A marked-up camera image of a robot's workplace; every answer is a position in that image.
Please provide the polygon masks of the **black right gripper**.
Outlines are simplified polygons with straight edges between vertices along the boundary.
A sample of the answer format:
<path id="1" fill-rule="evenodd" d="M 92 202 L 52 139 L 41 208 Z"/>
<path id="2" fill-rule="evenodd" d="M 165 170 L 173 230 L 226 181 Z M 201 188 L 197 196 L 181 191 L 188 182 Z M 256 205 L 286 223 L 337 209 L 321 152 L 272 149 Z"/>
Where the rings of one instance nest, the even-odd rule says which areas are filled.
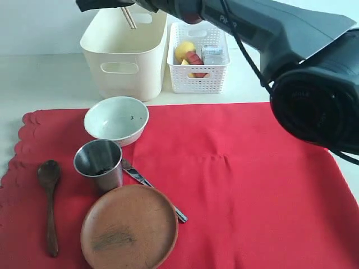
<path id="1" fill-rule="evenodd" d="M 81 12 L 104 8 L 128 7 L 135 3 L 151 12 L 158 12 L 161 10 L 166 13 L 172 13 L 174 10 L 174 2 L 170 0 L 75 0 L 75 2 Z"/>

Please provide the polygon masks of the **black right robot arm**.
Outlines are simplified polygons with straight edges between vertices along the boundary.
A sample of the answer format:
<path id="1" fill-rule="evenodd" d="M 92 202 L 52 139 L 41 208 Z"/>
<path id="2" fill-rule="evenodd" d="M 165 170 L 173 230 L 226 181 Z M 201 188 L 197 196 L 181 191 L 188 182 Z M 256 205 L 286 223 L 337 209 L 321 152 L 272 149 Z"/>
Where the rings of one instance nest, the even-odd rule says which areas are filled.
<path id="1" fill-rule="evenodd" d="M 358 27 L 343 15 L 276 1 L 138 1 L 188 24 L 207 21 L 260 54 L 252 64 L 279 124 L 358 164 Z"/>

